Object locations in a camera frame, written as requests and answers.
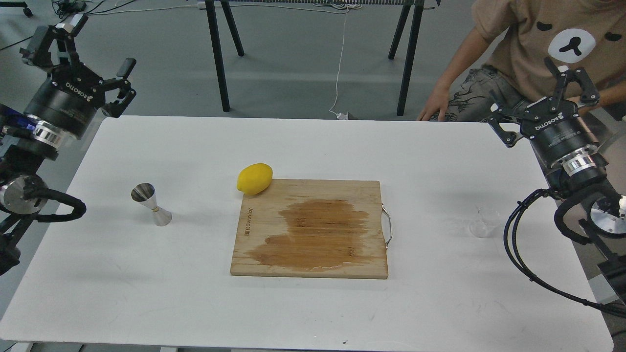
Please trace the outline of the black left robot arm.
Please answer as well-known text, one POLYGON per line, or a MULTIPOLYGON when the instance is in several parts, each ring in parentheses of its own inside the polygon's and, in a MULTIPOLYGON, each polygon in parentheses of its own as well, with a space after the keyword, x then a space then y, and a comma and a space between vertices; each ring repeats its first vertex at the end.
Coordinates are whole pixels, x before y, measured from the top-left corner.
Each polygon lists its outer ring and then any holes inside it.
POLYGON ((80 139, 98 110, 119 118, 135 98, 128 80, 136 65, 127 58, 116 77, 105 79, 80 60, 75 38, 87 22, 76 14, 68 23, 40 26, 20 53, 25 64, 42 69, 47 78, 20 113, 2 105, 1 136, 17 138, 1 158, 0 269, 20 263, 18 242, 33 222, 69 222, 87 211, 85 203, 50 189, 37 171, 45 159, 56 160, 63 140, 80 139))

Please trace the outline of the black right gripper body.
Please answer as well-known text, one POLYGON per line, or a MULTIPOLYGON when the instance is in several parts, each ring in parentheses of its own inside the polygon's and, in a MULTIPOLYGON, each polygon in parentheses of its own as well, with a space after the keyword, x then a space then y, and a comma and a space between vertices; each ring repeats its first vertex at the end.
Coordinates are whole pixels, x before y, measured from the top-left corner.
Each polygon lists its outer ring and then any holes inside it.
POLYGON ((576 150, 594 154, 601 142, 590 127, 577 115, 575 104, 562 101, 555 111, 550 110, 550 98, 524 107, 532 115, 522 120, 520 132, 530 140, 544 169, 559 168, 558 160, 576 150))

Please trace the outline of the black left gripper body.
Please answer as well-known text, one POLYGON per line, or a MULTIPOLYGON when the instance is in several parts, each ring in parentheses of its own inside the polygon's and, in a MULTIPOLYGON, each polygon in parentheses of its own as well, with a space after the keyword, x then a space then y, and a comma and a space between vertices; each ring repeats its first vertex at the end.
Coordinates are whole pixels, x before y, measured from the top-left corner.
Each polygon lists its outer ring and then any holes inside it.
POLYGON ((48 122, 81 139, 97 109, 105 104, 105 93, 111 87, 87 66, 79 66, 76 76, 69 66, 48 66, 42 70, 46 79, 25 108, 25 116, 48 122))

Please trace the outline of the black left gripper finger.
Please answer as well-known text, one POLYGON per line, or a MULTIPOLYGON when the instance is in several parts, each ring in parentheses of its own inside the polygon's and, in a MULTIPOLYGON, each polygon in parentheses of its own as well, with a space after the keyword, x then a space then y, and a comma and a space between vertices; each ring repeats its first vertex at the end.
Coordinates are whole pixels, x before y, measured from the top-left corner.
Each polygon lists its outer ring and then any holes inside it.
POLYGON ((26 48, 21 48, 22 62, 35 66, 47 73, 56 69, 68 69, 72 77, 80 73, 81 62, 76 51, 74 38, 88 21, 87 14, 75 14, 68 23, 61 22, 55 26, 37 27, 26 48), (50 47, 57 43, 60 63, 53 64, 50 47))
POLYGON ((101 110, 106 117, 119 118, 125 109, 130 105, 136 96, 136 91, 132 89, 128 76, 134 69, 137 60, 126 58, 119 68, 116 78, 104 80, 100 88, 103 92, 117 90, 116 99, 113 102, 105 103, 101 110))

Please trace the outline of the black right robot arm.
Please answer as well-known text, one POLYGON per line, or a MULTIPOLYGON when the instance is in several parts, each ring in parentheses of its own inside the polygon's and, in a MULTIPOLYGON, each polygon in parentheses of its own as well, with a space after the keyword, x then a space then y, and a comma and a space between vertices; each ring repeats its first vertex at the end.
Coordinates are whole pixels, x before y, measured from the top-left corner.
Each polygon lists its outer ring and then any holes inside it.
POLYGON ((512 109, 491 93, 487 122, 508 148, 526 138, 536 155, 555 175, 548 189, 534 190, 518 202, 504 226, 506 253, 514 266, 532 282, 566 299, 618 318, 625 317, 625 256, 613 252, 605 239, 625 238, 625 196, 607 178, 607 160, 599 152, 599 139, 582 120, 579 107, 593 106, 600 94, 583 67, 557 66, 545 58, 555 78, 554 92, 523 109, 512 109), (621 305, 593 303, 559 290, 540 279, 525 264, 518 250, 518 226, 525 211, 539 198, 559 201, 554 213, 557 230, 581 245, 592 244, 604 257, 598 268, 621 305))

